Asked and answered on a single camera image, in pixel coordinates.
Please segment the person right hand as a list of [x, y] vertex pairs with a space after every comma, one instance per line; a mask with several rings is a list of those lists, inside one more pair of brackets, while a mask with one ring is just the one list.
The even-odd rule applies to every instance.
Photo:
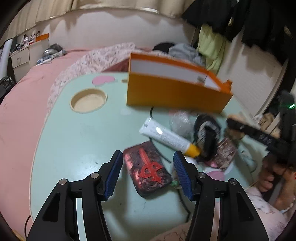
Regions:
[[287, 182], [290, 179], [289, 169], [284, 168], [275, 162], [276, 157], [273, 154], [268, 154], [263, 158], [257, 183], [257, 188], [260, 192], [267, 192], [273, 188], [276, 175], [283, 178], [284, 182]]

